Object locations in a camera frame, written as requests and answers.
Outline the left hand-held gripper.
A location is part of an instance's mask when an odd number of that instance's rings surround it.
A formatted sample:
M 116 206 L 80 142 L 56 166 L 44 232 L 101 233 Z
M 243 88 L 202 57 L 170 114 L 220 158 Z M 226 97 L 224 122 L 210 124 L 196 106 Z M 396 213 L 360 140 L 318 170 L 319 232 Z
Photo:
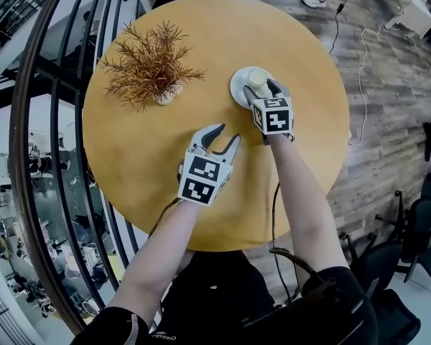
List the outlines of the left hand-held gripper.
M 214 124 L 193 134 L 178 172 L 180 200 L 211 206 L 228 182 L 241 136 L 233 135 L 222 152 L 208 152 L 224 127 L 225 124 Z

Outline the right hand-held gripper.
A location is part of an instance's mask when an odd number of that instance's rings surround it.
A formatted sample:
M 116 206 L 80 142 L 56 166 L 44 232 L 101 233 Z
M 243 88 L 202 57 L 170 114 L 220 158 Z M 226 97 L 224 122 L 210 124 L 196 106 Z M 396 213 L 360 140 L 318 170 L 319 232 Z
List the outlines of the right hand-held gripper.
M 260 97 L 248 85 L 243 86 L 243 93 L 250 107 L 256 127 L 261 131 L 264 143 L 269 143 L 269 135 L 281 134 L 294 140 L 294 114 L 289 90 L 277 80 L 267 79 L 272 97 Z

